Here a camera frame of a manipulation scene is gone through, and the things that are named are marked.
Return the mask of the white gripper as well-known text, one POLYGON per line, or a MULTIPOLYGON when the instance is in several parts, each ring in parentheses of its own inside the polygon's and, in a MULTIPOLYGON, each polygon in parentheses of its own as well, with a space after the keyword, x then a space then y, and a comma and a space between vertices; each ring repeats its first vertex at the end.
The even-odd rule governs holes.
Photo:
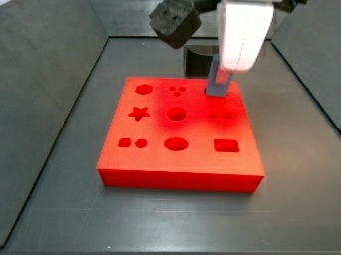
POLYGON ((225 97, 233 73, 253 67, 267 34, 274 6, 267 1, 221 0, 217 6, 219 55, 212 56, 206 94, 225 97))

